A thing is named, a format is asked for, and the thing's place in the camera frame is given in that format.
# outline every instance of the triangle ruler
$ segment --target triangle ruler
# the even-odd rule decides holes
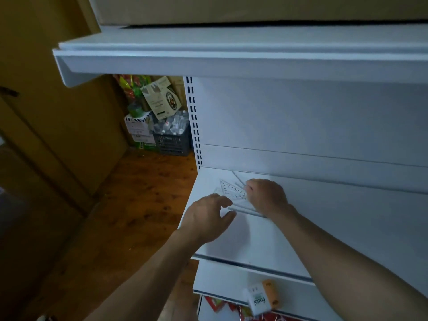
[[[247,199],[245,190],[238,186],[232,185],[224,180],[220,180],[220,186],[224,196],[229,199]]]

